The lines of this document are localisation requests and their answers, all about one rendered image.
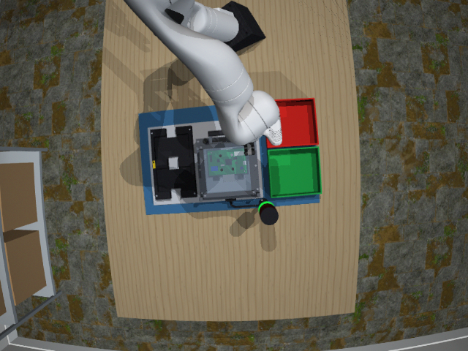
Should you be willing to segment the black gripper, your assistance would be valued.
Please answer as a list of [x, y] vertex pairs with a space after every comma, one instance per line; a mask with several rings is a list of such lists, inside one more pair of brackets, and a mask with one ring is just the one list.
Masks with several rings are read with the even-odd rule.
[[[252, 146], [252, 147], [251, 147]], [[255, 151], [254, 151], [254, 142], [252, 143], [247, 143], [246, 145], [244, 145], [244, 154], [245, 156], [249, 156], [249, 155], [254, 155], [255, 154]]]

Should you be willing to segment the green bin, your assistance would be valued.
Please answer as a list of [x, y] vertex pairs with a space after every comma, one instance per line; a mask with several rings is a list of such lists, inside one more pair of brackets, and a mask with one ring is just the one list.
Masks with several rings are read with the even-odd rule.
[[320, 150], [305, 148], [267, 151], [271, 198], [322, 194]]

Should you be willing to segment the red bin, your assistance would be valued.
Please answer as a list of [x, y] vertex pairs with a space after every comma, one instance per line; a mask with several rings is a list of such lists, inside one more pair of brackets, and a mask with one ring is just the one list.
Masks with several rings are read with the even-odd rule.
[[275, 99], [275, 102], [281, 116], [282, 144], [272, 146], [265, 137], [266, 148], [319, 145], [316, 107], [313, 99]]

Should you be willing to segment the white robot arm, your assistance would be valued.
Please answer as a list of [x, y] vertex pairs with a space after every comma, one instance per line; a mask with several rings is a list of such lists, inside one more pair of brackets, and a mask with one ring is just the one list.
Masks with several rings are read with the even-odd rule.
[[195, 0], [124, 1], [197, 78], [212, 99], [222, 132], [231, 143], [246, 145], [264, 133], [273, 146], [282, 144], [277, 103], [270, 94], [253, 91], [238, 55], [223, 43], [234, 39], [239, 30], [233, 12]]

